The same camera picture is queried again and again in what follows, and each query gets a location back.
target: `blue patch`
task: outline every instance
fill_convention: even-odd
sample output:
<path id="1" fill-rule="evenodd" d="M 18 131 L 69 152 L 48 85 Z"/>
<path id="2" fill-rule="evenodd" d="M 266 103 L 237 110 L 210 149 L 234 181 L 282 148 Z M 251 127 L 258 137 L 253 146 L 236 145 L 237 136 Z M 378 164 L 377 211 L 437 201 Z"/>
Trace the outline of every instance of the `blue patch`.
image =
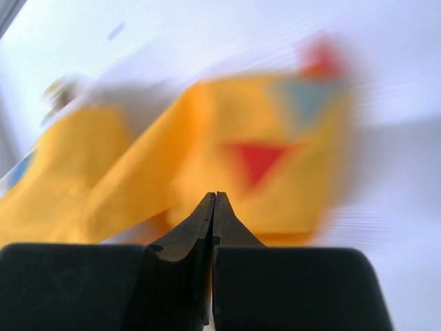
<path id="1" fill-rule="evenodd" d="M 31 152 L 27 157 L 25 157 L 15 167 L 13 167 L 11 173 L 8 175 L 10 188 L 16 186 L 16 184 L 21 180 L 21 178 L 23 178 L 26 171 L 28 171 L 33 156 L 34 156 L 34 152 Z"/>
<path id="2" fill-rule="evenodd" d="M 323 111 L 323 103 L 341 87 L 336 81 L 288 81 L 281 84 L 283 95 L 296 104 L 296 126 L 310 127 Z"/>

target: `cloth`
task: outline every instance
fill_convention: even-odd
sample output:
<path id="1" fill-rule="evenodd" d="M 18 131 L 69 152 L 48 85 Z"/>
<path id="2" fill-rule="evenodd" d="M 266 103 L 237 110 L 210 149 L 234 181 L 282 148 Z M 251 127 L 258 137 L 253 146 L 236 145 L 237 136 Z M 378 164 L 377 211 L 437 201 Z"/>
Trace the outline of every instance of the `cloth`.
<path id="1" fill-rule="evenodd" d="M 133 144 L 114 106 L 69 114 L 0 200 L 0 245 L 98 243 L 165 210 L 171 228 L 209 191 L 227 192 L 265 243 L 307 240 L 332 198 L 350 109 L 329 44 L 309 58 L 296 74 L 197 83 Z"/>

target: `yellow cloth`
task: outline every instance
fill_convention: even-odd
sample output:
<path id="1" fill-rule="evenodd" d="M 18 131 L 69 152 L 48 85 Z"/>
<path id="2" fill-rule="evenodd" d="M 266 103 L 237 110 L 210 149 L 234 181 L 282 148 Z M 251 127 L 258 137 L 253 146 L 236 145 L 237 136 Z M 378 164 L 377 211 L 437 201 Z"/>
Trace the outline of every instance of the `yellow cloth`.
<path id="1" fill-rule="evenodd" d="M 227 192 L 265 243 L 301 242 L 330 198 L 349 93 L 317 68 L 201 82 L 132 145 L 119 110 L 86 106 L 54 124 L 0 200 L 0 245 L 96 243 L 206 192 Z"/>

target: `red triangle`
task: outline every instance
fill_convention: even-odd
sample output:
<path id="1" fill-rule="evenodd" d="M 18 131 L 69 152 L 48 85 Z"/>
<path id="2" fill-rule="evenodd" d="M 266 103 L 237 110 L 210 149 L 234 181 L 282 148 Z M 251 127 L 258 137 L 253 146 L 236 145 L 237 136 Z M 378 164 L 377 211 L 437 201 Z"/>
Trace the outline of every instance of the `red triangle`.
<path id="1" fill-rule="evenodd" d="M 260 183 L 267 172 L 287 152 L 298 145 L 274 146 L 259 143 L 233 143 L 227 145 L 242 161 L 242 167 L 248 179 L 248 189 Z"/>
<path id="2" fill-rule="evenodd" d="M 300 74 L 307 76 L 338 78 L 343 76 L 341 63 L 328 38 L 317 40 L 304 55 L 305 65 Z"/>

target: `black robotic claw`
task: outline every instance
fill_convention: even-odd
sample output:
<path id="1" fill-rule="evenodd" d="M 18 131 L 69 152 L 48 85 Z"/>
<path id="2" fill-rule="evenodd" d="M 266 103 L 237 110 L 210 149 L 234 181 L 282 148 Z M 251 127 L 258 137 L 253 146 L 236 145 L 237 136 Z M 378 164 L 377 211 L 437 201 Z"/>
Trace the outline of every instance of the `black robotic claw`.
<path id="1" fill-rule="evenodd" d="M 375 272 L 342 248 L 266 248 L 225 193 L 142 245 L 0 252 L 0 330 L 392 330 Z"/>

